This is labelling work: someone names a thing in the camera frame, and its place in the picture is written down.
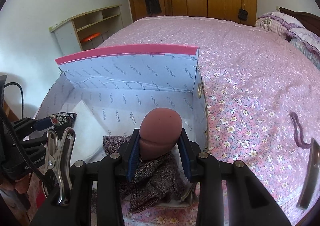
cardboard box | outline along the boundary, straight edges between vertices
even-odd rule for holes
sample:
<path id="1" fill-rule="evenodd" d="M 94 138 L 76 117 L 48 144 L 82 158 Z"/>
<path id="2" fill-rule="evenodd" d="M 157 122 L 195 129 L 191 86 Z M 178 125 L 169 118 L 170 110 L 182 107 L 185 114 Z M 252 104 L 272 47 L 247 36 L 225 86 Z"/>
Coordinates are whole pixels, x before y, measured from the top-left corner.
<path id="1" fill-rule="evenodd" d="M 61 57 L 56 62 L 62 74 L 49 90 L 36 117 L 71 112 L 83 100 L 108 135 L 129 136 L 140 127 L 149 111 L 157 107 L 171 108 L 180 114 L 189 140 L 204 150 L 208 144 L 207 116 L 197 67 L 198 54 L 199 48 L 195 46 L 137 44 Z M 102 139 L 88 140 L 102 143 Z M 174 154 L 186 182 L 176 148 Z M 100 160 L 104 155 L 99 153 L 91 161 Z M 193 189 L 190 185 L 189 199 Z"/>

white tissue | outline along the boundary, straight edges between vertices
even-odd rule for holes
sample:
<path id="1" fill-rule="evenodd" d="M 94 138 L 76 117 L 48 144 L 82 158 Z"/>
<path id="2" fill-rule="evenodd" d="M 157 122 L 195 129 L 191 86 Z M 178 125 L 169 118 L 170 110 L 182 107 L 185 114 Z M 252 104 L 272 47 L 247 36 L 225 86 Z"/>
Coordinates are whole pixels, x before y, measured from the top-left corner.
<path id="1" fill-rule="evenodd" d="M 89 107 L 81 100 L 71 111 L 76 113 L 76 121 L 73 129 L 76 140 L 73 146 L 70 166 L 77 160 L 86 163 L 102 149 L 105 129 L 99 124 Z"/>

pillow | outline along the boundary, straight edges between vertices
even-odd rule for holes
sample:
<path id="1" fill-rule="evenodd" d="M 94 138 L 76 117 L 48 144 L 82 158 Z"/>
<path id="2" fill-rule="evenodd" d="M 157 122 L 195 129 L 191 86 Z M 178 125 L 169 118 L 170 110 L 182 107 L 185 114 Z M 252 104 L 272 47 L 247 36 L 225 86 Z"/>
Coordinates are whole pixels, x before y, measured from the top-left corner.
<path id="1" fill-rule="evenodd" d="M 256 21 L 256 27 L 263 28 L 278 34 L 283 39 L 287 38 L 287 28 L 284 27 L 279 21 L 273 20 L 271 18 L 260 18 Z"/>
<path id="2" fill-rule="evenodd" d="M 305 43 L 298 38 L 293 38 L 290 44 L 299 49 L 320 70 L 320 56 L 315 51 L 309 51 Z"/>
<path id="3" fill-rule="evenodd" d="M 273 20 L 279 21 L 284 27 L 286 27 L 288 30 L 291 28 L 304 28 L 302 23 L 298 21 L 296 18 L 287 15 L 285 13 L 280 13 L 280 12 L 270 12 L 270 13 L 265 13 L 259 18 L 265 18 L 269 17 Z"/>
<path id="4" fill-rule="evenodd" d="M 315 51 L 320 55 L 320 37 L 313 32 L 303 28 L 292 28 L 286 34 L 302 40 L 309 51 Z"/>

black gripper frame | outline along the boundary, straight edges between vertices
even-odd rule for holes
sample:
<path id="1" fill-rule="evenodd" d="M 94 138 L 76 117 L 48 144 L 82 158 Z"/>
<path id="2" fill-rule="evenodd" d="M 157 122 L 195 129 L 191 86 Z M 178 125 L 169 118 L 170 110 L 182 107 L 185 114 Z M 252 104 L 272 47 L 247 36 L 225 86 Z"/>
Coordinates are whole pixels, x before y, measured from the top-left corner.
<path id="1" fill-rule="evenodd" d="M 93 180 L 98 180 L 97 225 L 124 226 L 118 182 L 127 181 L 135 171 L 132 155 L 139 148 L 139 139 L 139 130 L 135 129 L 130 141 L 120 146 L 119 155 L 108 155 L 89 164 L 83 162 L 80 167 L 73 165 L 70 203 L 56 205 L 59 195 L 56 186 L 30 226 L 90 225 Z M 223 180 L 227 182 L 230 226 L 291 226 L 269 192 L 242 161 L 231 164 L 201 153 L 198 144 L 188 140 L 184 129 L 178 148 L 185 176 L 190 182 L 201 183 L 196 226 L 224 225 Z"/>

white shelf unit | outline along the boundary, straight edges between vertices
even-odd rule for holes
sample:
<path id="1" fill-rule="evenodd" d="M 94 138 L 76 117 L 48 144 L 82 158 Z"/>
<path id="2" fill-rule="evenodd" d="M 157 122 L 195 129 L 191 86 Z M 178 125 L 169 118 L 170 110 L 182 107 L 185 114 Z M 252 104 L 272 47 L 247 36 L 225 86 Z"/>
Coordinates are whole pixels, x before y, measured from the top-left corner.
<path id="1" fill-rule="evenodd" d="M 63 55 L 89 49 L 87 43 L 80 41 L 94 33 L 101 33 L 92 39 L 90 45 L 97 47 L 102 41 L 123 28 L 121 5 L 96 9 L 70 17 L 49 28 L 55 34 Z"/>

